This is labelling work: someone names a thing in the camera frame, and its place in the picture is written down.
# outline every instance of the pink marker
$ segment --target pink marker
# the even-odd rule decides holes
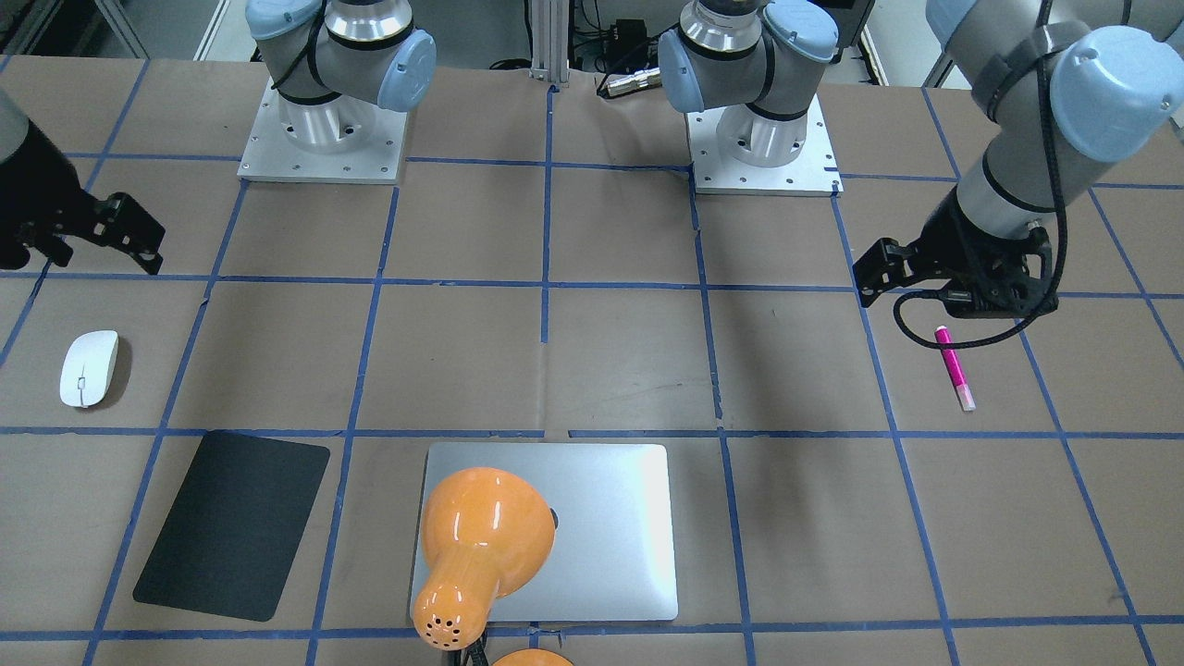
[[[938,342],[942,345],[950,345],[953,339],[950,338],[950,329],[945,326],[938,326],[935,333]],[[961,372],[961,365],[958,364],[958,354],[953,350],[941,350],[941,358],[946,361],[946,371],[950,372],[950,380],[954,384],[954,391],[958,392],[958,402],[963,405],[963,411],[974,411],[974,397],[970,395],[970,384],[966,383],[966,376]]]

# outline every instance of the white mouse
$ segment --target white mouse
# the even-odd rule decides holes
[[[107,395],[115,372],[120,335],[115,331],[92,331],[78,337],[62,364],[62,402],[70,406],[94,406]]]

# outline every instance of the orange lamp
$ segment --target orange lamp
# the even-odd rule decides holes
[[[431,572],[412,619],[437,649],[463,649],[485,630],[489,609],[525,585],[551,555],[551,507],[529,484],[501,469],[462,469],[432,491],[420,518]]]
[[[498,659],[494,666],[572,666],[572,662],[546,649],[520,649]]]

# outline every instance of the black mouse pad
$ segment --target black mouse pad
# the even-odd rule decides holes
[[[324,447],[207,433],[131,598],[270,620],[328,462]]]

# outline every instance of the tiled surface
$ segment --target tiled surface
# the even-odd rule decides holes
[[[964,352],[966,415],[892,296],[858,309],[847,264],[916,236],[954,182],[942,135],[977,159],[993,127],[965,94],[824,87],[841,198],[693,201],[663,96],[573,76],[548,95],[440,70],[392,192],[240,184],[260,65],[8,62],[0,85],[84,182],[169,233],[157,277],[76,242],[24,319],[44,263],[0,278],[0,661],[437,662],[406,603],[440,440],[669,452],[678,619],[501,626],[495,658],[1184,661],[1178,142],[1073,205],[1061,310]],[[945,321],[927,306],[906,310],[922,334]],[[112,392],[66,408],[62,356],[102,327],[123,340]],[[266,623],[130,598],[220,427],[333,452]]]

